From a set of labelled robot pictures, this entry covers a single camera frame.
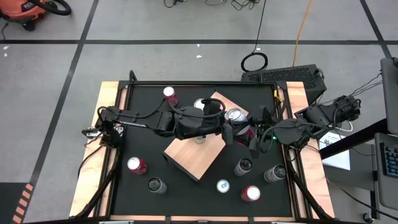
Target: black keyboard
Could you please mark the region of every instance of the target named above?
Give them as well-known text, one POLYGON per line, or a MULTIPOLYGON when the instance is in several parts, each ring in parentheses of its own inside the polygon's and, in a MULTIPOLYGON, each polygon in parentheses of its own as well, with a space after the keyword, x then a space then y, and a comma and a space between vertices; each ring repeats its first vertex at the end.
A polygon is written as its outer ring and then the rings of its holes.
POLYGON ((384 154, 384 175, 398 178, 398 148, 385 145, 382 153, 384 154))

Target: black table surface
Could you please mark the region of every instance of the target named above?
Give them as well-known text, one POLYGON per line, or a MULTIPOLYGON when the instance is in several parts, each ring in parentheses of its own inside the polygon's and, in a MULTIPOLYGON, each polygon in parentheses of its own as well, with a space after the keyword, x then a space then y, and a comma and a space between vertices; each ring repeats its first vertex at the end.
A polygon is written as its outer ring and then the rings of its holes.
MULTIPOLYGON (((164 86, 134 86, 129 110, 140 114, 150 113, 162 97, 164 86)), ((215 91, 221 93, 246 111, 253 112, 260 105, 269 110, 274 107, 270 86, 174 86, 180 106, 193 105, 198 98, 210 97, 215 91)), ((138 122, 154 125, 156 116, 138 122)), ((267 183, 264 171, 284 164, 282 150, 273 144, 267 154, 252 159, 253 169, 242 177, 234 175, 233 169, 244 157, 251 158, 248 149, 235 143, 225 146, 204 176, 195 182, 183 171, 169 164, 162 152, 173 138, 156 136, 148 129, 128 127, 125 133, 121 170, 114 188, 112 215, 180 215, 180 216, 228 216, 228 217, 291 217, 290 195, 287 180, 267 183), (137 156, 148 165, 144 175, 133 174, 127 168, 129 158, 137 156), (158 177, 167 184, 167 192, 159 195, 147 188, 148 180, 158 177), (216 189, 220 179, 230 184, 227 193, 216 189), (240 193, 248 185, 256 185, 261 191, 260 199, 246 203, 240 193)))

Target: black floor line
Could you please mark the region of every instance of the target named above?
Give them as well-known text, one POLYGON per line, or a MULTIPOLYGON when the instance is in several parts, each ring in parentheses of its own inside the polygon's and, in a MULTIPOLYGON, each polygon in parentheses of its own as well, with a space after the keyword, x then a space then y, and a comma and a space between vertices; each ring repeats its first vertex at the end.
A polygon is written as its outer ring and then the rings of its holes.
POLYGON ((79 44, 80 40, 0 40, 0 44, 79 44))
POLYGON ((43 165, 44 165, 44 160, 49 151, 50 143, 51 143, 52 137, 54 135, 55 128, 57 127, 57 123, 58 123, 58 120, 61 115, 61 110, 63 108, 63 104, 65 103, 65 98, 67 97, 68 90, 69 90, 70 84, 72 82, 73 75, 75 74, 76 66, 79 61, 81 51, 83 50, 84 40, 87 38, 88 30, 90 29, 91 22, 93 21, 93 18, 94 18, 94 14, 95 14, 95 11, 96 11, 96 8, 98 5, 98 1, 99 0, 94 0, 93 5, 91 6, 90 13, 88 14, 88 18, 87 18, 85 27, 83 29, 83 32, 81 34, 79 44, 76 48, 75 55, 73 56, 73 59, 71 62, 68 75, 65 79, 65 83, 63 84, 62 91, 61 91, 60 97, 57 102, 57 106, 55 107, 55 111, 52 116, 49 129, 47 130, 47 133, 45 135, 44 142, 43 142, 42 148, 39 153, 39 157, 37 158, 36 165, 34 167, 32 176, 30 177, 30 183, 33 184, 34 186, 36 186, 36 183, 39 180, 39 176, 40 176, 40 173, 41 173, 43 165))
MULTIPOLYGON (((300 45, 398 45, 398 40, 300 40, 300 45)), ((79 44, 81 40, 0 40, 0 44, 79 44)), ((83 40, 83 44, 99 45, 166 45, 166 44, 255 44, 256 40, 192 39, 192 40, 83 40)), ((259 40, 259 44, 294 45, 295 40, 259 40)))
POLYGON ((365 0, 359 0, 359 1, 361 2, 361 5, 363 7, 363 10, 365 11, 366 16, 368 17, 368 20, 372 26, 374 34, 376 35, 378 41, 380 41, 380 46, 381 46, 381 49, 383 49, 384 56, 386 56, 386 58, 391 58, 390 50, 388 49, 388 47, 383 39, 383 36, 381 35, 379 28, 377 27, 376 21, 373 18, 373 15, 371 13, 371 10, 369 9, 368 4, 366 3, 365 0))
MULTIPOLYGON (((256 40, 86 40, 85 44, 156 45, 156 44, 255 44, 256 40)), ((259 40, 259 44, 294 45, 295 40, 259 40)), ((378 40, 300 40, 300 45, 379 45, 378 40)))

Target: wooden block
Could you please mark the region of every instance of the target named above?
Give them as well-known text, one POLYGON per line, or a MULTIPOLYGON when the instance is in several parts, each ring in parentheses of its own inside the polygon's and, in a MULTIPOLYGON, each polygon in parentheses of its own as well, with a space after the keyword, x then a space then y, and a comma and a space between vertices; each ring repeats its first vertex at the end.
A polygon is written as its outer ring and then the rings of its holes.
MULTIPOLYGON (((245 115, 248 115, 247 111, 217 92, 211 97, 221 100, 225 104, 226 111, 233 108, 240 108, 244 111, 245 115)), ((217 136, 215 134, 207 135, 206 141, 202 144, 195 143, 193 139, 185 139, 182 141, 174 139, 164 151, 164 155, 191 178, 198 181, 224 146, 225 142, 220 134, 217 136)))

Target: red soda can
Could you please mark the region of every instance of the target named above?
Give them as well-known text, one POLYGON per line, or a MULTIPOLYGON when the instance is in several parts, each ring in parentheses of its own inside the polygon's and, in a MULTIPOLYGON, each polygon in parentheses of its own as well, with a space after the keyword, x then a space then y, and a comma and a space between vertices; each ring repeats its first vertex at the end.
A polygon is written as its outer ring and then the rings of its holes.
POLYGON ((174 91, 173 87, 168 86, 168 87, 164 88, 163 95, 167 99, 167 102, 169 103, 169 105, 172 105, 172 106, 177 105, 178 99, 175 96, 175 91, 174 91))
POLYGON ((127 166, 131 172, 138 174, 138 175, 145 174, 145 172, 147 172, 147 169, 148 169, 145 162, 138 157, 130 158, 129 161, 127 162, 127 166))
POLYGON ((249 185, 242 190, 241 197, 245 202, 254 202, 260 198, 260 190, 254 185, 249 185))

